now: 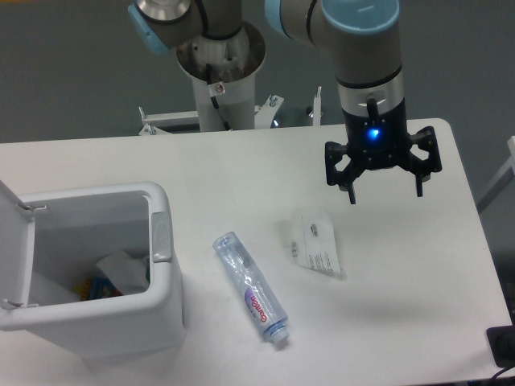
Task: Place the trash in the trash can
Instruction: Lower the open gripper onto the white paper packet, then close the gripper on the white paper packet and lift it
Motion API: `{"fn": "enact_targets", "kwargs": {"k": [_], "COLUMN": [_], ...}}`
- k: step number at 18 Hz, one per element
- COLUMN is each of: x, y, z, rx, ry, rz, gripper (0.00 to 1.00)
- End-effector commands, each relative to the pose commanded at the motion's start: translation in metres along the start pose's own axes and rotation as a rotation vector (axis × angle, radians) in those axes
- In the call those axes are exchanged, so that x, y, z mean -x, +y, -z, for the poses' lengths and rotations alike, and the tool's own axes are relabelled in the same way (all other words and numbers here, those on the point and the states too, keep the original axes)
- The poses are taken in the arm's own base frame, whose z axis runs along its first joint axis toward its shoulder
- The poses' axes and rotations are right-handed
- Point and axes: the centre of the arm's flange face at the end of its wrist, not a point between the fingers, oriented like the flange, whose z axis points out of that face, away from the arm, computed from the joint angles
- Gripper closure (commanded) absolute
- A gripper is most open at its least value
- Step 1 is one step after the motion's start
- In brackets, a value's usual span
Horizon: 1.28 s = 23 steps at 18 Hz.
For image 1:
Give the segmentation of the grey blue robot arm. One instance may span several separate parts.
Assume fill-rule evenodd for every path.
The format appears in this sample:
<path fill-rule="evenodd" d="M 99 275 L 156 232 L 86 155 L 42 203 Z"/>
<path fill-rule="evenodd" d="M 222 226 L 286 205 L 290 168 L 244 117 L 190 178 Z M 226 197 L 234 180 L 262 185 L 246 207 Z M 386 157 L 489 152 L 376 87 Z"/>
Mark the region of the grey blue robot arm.
<path fill-rule="evenodd" d="M 325 145 L 328 185 L 352 194 L 365 171 L 400 167 L 421 187 L 441 171 L 434 129 L 407 129 L 398 2 L 268 1 L 264 10 L 278 33 L 334 63 L 348 140 Z M 177 55 L 204 132 L 255 126 L 254 79 L 266 45 L 241 2 L 134 1 L 128 13 L 152 52 Z"/>

